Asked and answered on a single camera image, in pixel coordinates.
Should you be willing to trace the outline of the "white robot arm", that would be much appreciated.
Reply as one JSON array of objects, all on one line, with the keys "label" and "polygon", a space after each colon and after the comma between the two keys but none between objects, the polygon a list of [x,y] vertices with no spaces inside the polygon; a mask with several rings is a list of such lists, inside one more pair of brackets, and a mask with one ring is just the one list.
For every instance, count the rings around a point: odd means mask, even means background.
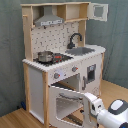
[{"label": "white robot arm", "polygon": [[105,128],[128,128],[128,103],[125,100],[114,100],[108,108],[100,98],[91,93],[83,96],[84,128],[93,128],[98,124]]}]

